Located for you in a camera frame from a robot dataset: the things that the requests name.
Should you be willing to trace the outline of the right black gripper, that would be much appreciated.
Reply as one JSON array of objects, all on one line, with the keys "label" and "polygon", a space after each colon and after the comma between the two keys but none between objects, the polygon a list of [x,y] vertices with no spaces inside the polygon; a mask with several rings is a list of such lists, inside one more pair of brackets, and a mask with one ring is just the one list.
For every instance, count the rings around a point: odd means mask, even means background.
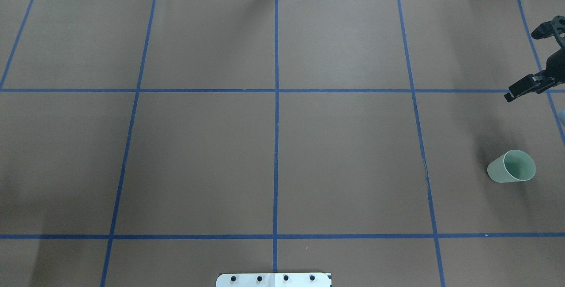
[{"label": "right black gripper", "polygon": [[565,81],[565,18],[554,17],[551,21],[546,21],[537,26],[532,32],[531,37],[535,40],[547,39],[553,36],[559,44],[559,50],[553,53],[546,61],[546,68],[543,75],[528,74],[508,87],[508,92],[504,95],[507,102],[512,102],[524,94],[545,91],[549,88],[563,84]]}]

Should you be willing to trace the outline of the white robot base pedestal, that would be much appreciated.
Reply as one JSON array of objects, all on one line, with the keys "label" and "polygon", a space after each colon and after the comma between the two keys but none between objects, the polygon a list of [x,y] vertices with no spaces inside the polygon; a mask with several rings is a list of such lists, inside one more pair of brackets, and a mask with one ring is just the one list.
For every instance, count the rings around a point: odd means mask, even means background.
[{"label": "white robot base pedestal", "polygon": [[331,287],[330,273],[226,273],[216,279],[216,287]]}]

